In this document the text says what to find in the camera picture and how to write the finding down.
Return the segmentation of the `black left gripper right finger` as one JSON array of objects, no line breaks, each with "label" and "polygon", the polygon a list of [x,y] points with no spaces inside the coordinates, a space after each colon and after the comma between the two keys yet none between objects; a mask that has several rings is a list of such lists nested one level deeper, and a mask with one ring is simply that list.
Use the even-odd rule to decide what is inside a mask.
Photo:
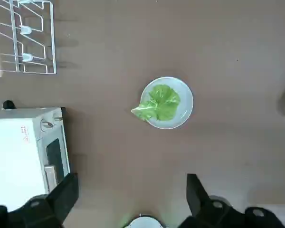
[{"label": "black left gripper right finger", "polygon": [[181,228],[283,228],[271,211],[248,207],[239,212],[219,199],[211,199],[196,174],[187,175],[186,199],[191,211]]}]

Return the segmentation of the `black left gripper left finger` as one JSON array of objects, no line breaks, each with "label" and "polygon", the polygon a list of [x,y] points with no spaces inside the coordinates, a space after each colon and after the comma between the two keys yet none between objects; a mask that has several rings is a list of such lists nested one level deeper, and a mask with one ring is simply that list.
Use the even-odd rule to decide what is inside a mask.
[{"label": "black left gripper left finger", "polygon": [[0,205],[0,228],[62,228],[78,200],[78,174],[69,173],[48,195],[30,198],[8,212]]}]

